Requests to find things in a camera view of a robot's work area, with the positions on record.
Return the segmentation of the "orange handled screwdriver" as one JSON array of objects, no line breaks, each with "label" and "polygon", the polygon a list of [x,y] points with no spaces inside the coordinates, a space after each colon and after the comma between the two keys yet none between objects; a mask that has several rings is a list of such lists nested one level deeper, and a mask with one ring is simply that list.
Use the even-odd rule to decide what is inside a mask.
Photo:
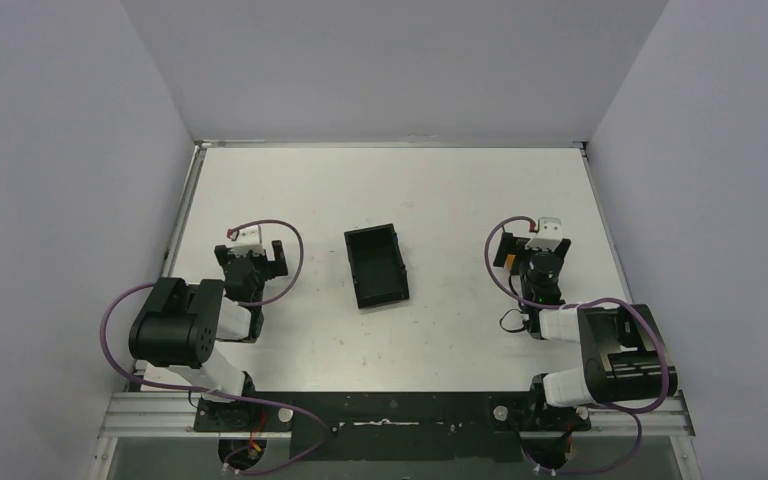
[{"label": "orange handled screwdriver", "polygon": [[512,274],[515,271],[515,267],[517,265],[517,256],[515,254],[508,254],[504,260],[504,269],[509,273]]}]

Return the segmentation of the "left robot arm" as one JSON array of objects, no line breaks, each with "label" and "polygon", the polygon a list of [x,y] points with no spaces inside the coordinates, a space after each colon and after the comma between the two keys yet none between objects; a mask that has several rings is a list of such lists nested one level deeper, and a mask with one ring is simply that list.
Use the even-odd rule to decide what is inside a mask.
[{"label": "left robot arm", "polygon": [[266,283],[289,274],[282,242],[272,241],[271,248],[273,255],[268,256],[259,240],[217,245],[221,279],[188,284],[181,278],[160,278],[129,333],[132,357],[202,388],[219,402],[217,417],[233,431],[254,423],[257,404],[243,394],[252,387],[251,377],[233,366],[217,344],[259,338]]}]

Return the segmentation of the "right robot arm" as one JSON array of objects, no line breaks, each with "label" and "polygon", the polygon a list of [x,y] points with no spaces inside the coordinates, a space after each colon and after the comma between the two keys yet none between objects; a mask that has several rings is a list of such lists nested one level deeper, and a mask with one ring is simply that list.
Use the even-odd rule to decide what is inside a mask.
[{"label": "right robot arm", "polygon": [[578,367],[537,376],[537,392],[523,401],[525,419],[545,429],[558,421],[563,407],[663,400],[676,393],[678,374],[645,304],[573,306],[560,288],[570,240],[547,245],[537,237],[501,234],[492,264],[508,274],[510,292],[519,298],[517,332],[540,341],[579,347]]}]

